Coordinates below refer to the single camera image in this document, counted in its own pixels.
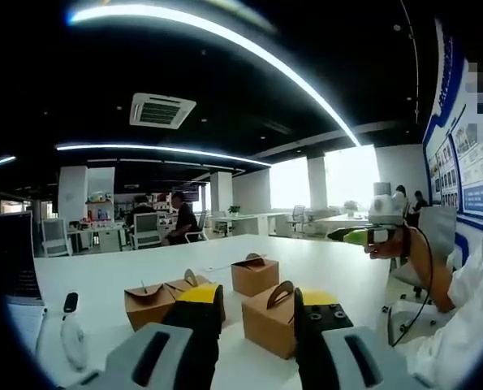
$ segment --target ceiling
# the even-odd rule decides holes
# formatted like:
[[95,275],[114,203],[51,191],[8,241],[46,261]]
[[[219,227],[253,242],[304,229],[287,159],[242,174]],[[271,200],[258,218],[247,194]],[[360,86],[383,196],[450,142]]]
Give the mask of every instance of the ceiling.
[[[37,9],[28,4],[3,25],[9,38],[0,54],[8,69],[0,86],[0,157],[9,154],[16,160],[0,166],[1,191],[55,197],[59,168],[66,165],[116,166],[119,193],[132,181],[156,191],[169,180],[183,183],[217,170],[240,174],[263,168],[152,150],[57,151],[62,143],[176,146],[264,163],[353,145],[296,84],[221,37],[162,19],[67,23],[81,4],[101,3]],[[437,57],[433,16],[414,2],[404,3],[418,49],[418,98],[416,60],[400,1],[366,2],[357,8],[348,2],[309,0],[227,7],[218,6],[224,3],[218,0],[148,3],[212,20],[264,47],[305,78],[350,128],[375,124],[374,131],[356,135],[362,144],[421,142],[433,103]],[[192,100],[196,108],[179,129],[130,126],[137,92]],[[324,141],[294,146],[329,133]],[[281,145],[289,146],[265,153]]]

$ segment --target air vent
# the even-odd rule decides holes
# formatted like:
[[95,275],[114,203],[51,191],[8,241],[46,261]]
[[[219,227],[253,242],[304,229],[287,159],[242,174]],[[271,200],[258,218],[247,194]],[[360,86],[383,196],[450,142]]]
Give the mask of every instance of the air vent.
[[196,102],[177,97],[135,93],[129,124],[152,128],[179,128]]

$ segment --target shelf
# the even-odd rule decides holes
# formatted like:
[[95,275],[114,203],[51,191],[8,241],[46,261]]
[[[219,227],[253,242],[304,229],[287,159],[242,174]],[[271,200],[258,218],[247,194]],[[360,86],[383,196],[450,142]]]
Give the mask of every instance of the shelf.
[[106,203],[113,203],[113,201],[87,201],[87,205],[103,205]]

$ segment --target window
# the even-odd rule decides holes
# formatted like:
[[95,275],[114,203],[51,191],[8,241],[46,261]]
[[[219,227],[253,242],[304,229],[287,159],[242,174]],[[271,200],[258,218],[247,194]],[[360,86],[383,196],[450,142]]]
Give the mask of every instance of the window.
[[295,158],[270,168],[270,205],[273,209],[293,209],[309,204],[308,161]]
[[[199,197],[198,201],[194,201],[192,203],[192,212],[194,213],[200,213],[202,211],[201,187],[198,189],[198,197]],[[205,185],[205,208],[207,210],[211,210],[212,209],[211,205],[212,205],[212,202],[210,200],[210,183],[207,183]]]
[[328,206],[344,206],[355,201],[368,210],[373,200],[373,183],[380,181],[374,146],[367,145],[326,153],[326,194]]

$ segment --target ceiling light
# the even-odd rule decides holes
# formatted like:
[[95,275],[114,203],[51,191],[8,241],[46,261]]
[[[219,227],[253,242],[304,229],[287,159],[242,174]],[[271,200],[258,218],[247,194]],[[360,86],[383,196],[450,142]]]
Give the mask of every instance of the ceiling light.
[[234,42],[251,53],[255,54],[259,58],[265,60],[267,63],[277,68],[282,74],[287,76],[294,83],[299,85],[303,91],[315,100],[326,111],[340,128],[351,138],[356,146],[360,146],[359,141],[355,135],[343,121],[339,114],[333,109],[332,106],[308,84],[302,77],[300,77],[294,70],[288,67],[283,61],[269,53],[259,45],[250,41],[249,39],[239,35],[237,32],[225,28],[219,24],[211,22],[207,19],[200,18],[182,11],[171,10],[170,8],[164,8],[160,6],[144,6],[140,4],[124,4],[116,6],[95,6],[86,10],[78,11],[69,18],[68,23],[75,24],[85,20],[91,20],[95,18],[107,17],[107,16],[147,16],[152,18],[160,18],[166,20],[173,20],[174,22],[190,24],[191,26],[201,28],[209,33],[219,35]]
[[14,161],[14,160],[15,160],[15,156],[1,157],[0,165],[4,163],[9,163],[10,161]]
[[61,145],[55,147],[57,150],[82,150],[82,149],[134,149],[134,150],[161,150],[164,152],[198,154],[200,156],[209,156],[217,158],[226,158],[229,160],[242,161],[244,163],[258,164],[265,167],[271,167],[272,164],[266,162],[250,160],[248,158],[241,158],[236,156],[229,156],[227,154],[203,152],[201,150],[190,150],[181,148],[171,148],[169,146],[149,146],[149,145],[128,145],[128,144],[92,144],[92,145]]

